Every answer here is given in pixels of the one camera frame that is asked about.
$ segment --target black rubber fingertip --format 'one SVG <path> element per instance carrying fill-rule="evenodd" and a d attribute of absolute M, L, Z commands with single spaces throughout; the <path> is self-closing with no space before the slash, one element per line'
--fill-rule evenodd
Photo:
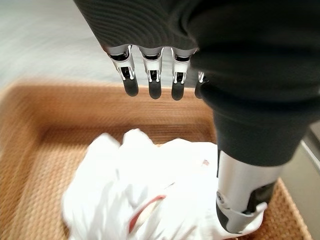
<path fill-rule="evenodd" d="M 194 89 L 194 95 L 198 98 L 198 99 L 201 99 L 201 83 L 198 81 L 195 85 L 195 89 Z"/>
<path fill-rule="evenodd" d="M 171 96 L 174 100 L 179 101 L 184 96 L 185 85 L 178 83 L 172 83 Z"/>
<path fill-rule="evenodd" d="M 123 85 L 124 85 L 124 90 L 126 94 L 128 94 L 131 97 L 137 96 L 139 92 L 139 88 L 138 88 L 138 82 L 136 77 L 134 77 L 134 79 L 127 78 L 126 80 L 123 81 Z"/>
<path fill-rule="evenodd" d="M 161 81 L 149 82 L 149 94 L 153 99 L 158 99 L 161 96 Z"/>

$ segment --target silver metal forearm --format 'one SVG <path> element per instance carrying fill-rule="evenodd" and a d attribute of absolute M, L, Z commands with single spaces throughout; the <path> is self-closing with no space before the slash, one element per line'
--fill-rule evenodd
<path fill-rule="evenodd" d="M 216 204 L 225 230 L 240 233 L 267 208 L 282 169 L 250 165 L 220 152 Z"/>

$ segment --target gray floor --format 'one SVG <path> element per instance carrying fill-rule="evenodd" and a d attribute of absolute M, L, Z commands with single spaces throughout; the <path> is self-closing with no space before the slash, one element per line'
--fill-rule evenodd
<path fill-rule="evenodd" d="M 139 85 L 147 85 L 141 54 L 133 57 Z M 190 72 L 186 86 L 193 86 Z M 122 83 L 72 0 L 0 1 L 0 88 L 21 77 Z M 172 84 L 172 61 L 165 48 L 162 85 Z"/>

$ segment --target screw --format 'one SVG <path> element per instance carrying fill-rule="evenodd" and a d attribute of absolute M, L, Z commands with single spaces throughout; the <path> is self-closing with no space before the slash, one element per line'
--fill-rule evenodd
<path fill-rule="evenodd" d="M 216 192 L 216 197 L 218 198 L 218 200 L 219 200 L 219 202 L 221 203 L 221 204 L 224 204 L 225 203 L 225 200 L 224 200 L 224 198 L 221 196 L 221 194 L 220 194 L 220 192 Z"/>

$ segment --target crumpled white fabric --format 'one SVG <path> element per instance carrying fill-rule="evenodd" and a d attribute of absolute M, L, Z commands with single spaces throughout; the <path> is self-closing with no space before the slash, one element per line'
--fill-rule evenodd
<path fill-rule="evenodd" d="M 217 146 L 183 139 L 156 146 L 134 129 L 120 144 L 104 133 L 88 147 L 62 197 L 70 240 L 222 240 L 242 234 L 219 223 Z"/>

